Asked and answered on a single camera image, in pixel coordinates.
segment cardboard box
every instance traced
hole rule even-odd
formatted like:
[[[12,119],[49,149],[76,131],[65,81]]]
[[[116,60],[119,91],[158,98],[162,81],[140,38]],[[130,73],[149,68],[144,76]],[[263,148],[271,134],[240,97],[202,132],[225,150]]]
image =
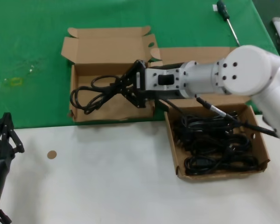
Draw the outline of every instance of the cardboard box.
[[[218,106],[219,109],[225,111],[225,112],[233,112],[237,111],[239,118],[241,121],[245,122],[248,120],[250,124],[258,125],[253,109],[250,106],[247,106],[243,103],[237,104],[227,104],[227,105],[220,105]],[[201,105],[192,105],[182,108],[184,112],[196,114],[199,116],[215,116],[216,114],[212,111],[209,111],[202,107]],[[206,180],[206,179],[226,179],[226,178],[239,178],[239,177],[245,177],[251,174],[259,173],[265,171],[267,168],[267,163],[270,161],[266,146],[264,144],[262,135],[256,131],[243,128],[244,135],[246,135],[252,143],[252,155],[254,155],[258,161],[259,161],[259,167],[260,170],[258,171],[249,171],[249,172],[228,172],[228,171],[217,171],[213,174],[207,174],[207,175],[191,175],[188,176],[185,173],[185,167],[184,167],[184,160],[191,156],[190,152],[186,152],[184,148],[182,148],[180,145],[176,144],[174,142],[174,133],[172,131],[173,129],[173,122],[180,117],[180,113],[177,112],[175,109],[170,108],[169,113],[165,114],[166,118],[166,124],[168,129],[168,137],[171,145],[171,152],[173,157],[173,163],[175,167],[175,173],[179,178],[182,179],[190,179],[190,180]]]
[[[90,86],[91,81],[103,75],[122,75],[137,60],[148,62],[150,50],[157,47],[154,34],[148,34],[150,27],[136,28],[69,28],[72,37],[65,37],[61,54],[72,61],[70,91],[79,86]],[[114,79],[106,78],[96,82],[98,86],[109,85]],[[92,91],[79,92],[81,105],[97,96]],[[70,104],[71,116],[75,122],[89,120],[123,120],[148,118],[154,114],[154,104],[138,109],[121,94],[115,95],[99,110],[89,115]]]
[[[197,61],[198,63],[214,63],[219,59],[226,57],[234,48],[224,47],[203,47],[203,48],[164,48],[164,49],[152,49],[151,54],[154,58],[161,61],[151,63],[151,66],[160,66],[172,63],[180,63],[187,61]],[[217,106],[225,112],[237,111],[239,118],[242,121],[248,121],[253,125],[258,125],[254,112],[251,107],[245,105],[250,98],[241,96],[223,96],[217,94],[206,94],[201,95],[201,98]],[[171,100],[176,106],[181,108],[183,111],[196,114],[199,116],[214,116],[214,112],[209,111],[202,107],[201,104],[196,102],[195,99],[179,99]],[[175,167],[175,173],[179,178],[190,179],[190,180],[209,180],[209,179],[226,179],[234,177],[245,177],[251,174],[263,172],[267,163],[270,161],[266,146],[264,144],[262,135],[258,132],[252,131],[247,128],[242,128],[245,135],[251,139],[252,142],[252,154],[256,156],[260,163],[259,171],[250,171],[242,173],[234,173],[221,171],[214,174],[208,175],[192,175],[187,176],[185,174],[184,160],[191,156],[190,152],[186,152],[182,147],[174,143],[172,132],[172,123],[180,117],[180,113],[172,107],[169,108],[169,112],[165,113],[165,119],[168,129],[168,137],[171,145],[171,151],[173,156],[173,162]]]

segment power cord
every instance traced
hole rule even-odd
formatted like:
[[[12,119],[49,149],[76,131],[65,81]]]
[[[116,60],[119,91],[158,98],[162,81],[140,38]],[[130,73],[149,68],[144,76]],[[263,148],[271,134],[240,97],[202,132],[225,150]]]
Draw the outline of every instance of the power cord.
[[[104,78],[114,78],[115,82],[110,86],[98,87],[95,82]],[[77,109],[84,111],[84,114],[90,114],[94,110],[98,110],[104,103],[111,99],[116,94],[120,93],[123,84],[118,76],[99,76],[91,81],[91,86],[80,86],[73,90],[70,94],[70,103]],[[94,91],[99,92],[86,106],[82,106],[78,100],[78,94],[80,91]]]
[[[230,114],[234,120],[235,112]],[[173,123],[175,142],[191,157],[184,161],[187,175],[205,175],[217,170],[244,172],[258,170],[258,161],[251,152],[250,140],[233,129],[234,120],[220,116],[203,118],[186,114]]]

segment box lid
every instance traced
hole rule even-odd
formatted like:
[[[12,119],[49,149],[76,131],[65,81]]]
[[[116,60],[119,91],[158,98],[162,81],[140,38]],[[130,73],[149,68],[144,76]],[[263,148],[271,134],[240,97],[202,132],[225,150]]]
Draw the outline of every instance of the box lid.
[[[62,56],[74,63],[134,63],[148,61],[150,50],[157,47],[150,27],[132,28],[69,28],[72,37],[65,37]]]
[[[226,57],[234,49],[235,48],[231,47],[153,48],[150,51],[152,57],[160,61],[152,62],[150,63],[150,66],[161,66],[189,61],[214,63]],[[249,97],[219,94],[203,94],[201,95],[201,98],[216,106],[244,104],[250,100]],[[176,99],[171,100],[171,102],[180,108],[200,105],[196,102],[196,99]]]

